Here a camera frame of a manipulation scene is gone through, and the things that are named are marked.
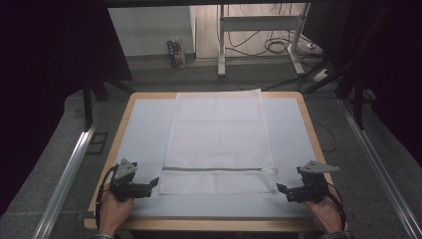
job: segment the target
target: table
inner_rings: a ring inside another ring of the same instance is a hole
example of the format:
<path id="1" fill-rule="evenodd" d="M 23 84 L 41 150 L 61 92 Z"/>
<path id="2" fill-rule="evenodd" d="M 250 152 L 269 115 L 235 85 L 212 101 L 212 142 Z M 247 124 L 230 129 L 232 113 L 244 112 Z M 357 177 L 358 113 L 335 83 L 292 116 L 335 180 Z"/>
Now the table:
<path id="1" fill-rule="evenodd" d="M 176 97 L 176 93 L 136 93 L 130 97 L 126 110 L 122 117 L 120 126 L 114 138 L 111 150 L 109 152 L 105 168 L 103 170 L 101 179 L 106 174 L 106 171 L 112 167 L 119 154 L 119 148 L 122 144 L 122 139 L 127 129 L 133 107 L 137 100 L 172 100 Z M 295 99 L 298 103 L 301 117 L 304 120 L 306 133 L 309 136 L 312 151 L 315 154 L 316 160 L 324 162 L 322 152 L 320 150 L 317 136 L 312 126 L 311 118 L 309 116 L 305 101 L 299 93 L 263 93 L 263 99 Z M 281 193 L 278 198 L 282 201 L 285 196 Z M 88 211 L 92 214 L 95 211 L 96 196 L 90 204 Z M 298 206 L 299 204 L 291 203 L 290 206 Z M 90 229 L 96 229 L 96 220 L 94 217 L 85 219 L 85 226 Z M 279 231 L 279 232 L 305 232 L 316 230 L 309 218 L 296 217 L 296 218 L 275 218 L 275 217 L 130 217 L 121 227 L 122 229 L 129 230 L 187 230 L 187 231 Z"/>

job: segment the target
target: folded cloth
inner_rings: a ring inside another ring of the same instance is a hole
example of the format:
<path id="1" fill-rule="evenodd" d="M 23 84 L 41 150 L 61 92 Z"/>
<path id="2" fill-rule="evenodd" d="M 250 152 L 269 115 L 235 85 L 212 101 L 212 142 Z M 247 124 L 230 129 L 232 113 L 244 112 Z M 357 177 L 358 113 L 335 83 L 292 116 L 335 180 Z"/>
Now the folded cloth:
<path id="1" fill-rule="evenodd" d="M 160 193 L 270 192 L 276 174 L 261 91 L 177 95 Z"/>

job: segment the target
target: wall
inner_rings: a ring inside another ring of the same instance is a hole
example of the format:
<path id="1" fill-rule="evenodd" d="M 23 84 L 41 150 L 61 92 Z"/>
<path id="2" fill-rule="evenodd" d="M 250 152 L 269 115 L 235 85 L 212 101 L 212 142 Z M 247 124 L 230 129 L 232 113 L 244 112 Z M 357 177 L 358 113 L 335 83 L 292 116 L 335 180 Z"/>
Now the wall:
<path id="1" fill-rule="evenodd" d="M 166 42 L 183 38 L 186 53 L 194 52 L 193 7 L 110 8 L 108 12 L 125 56 L 168 54 Z"/>

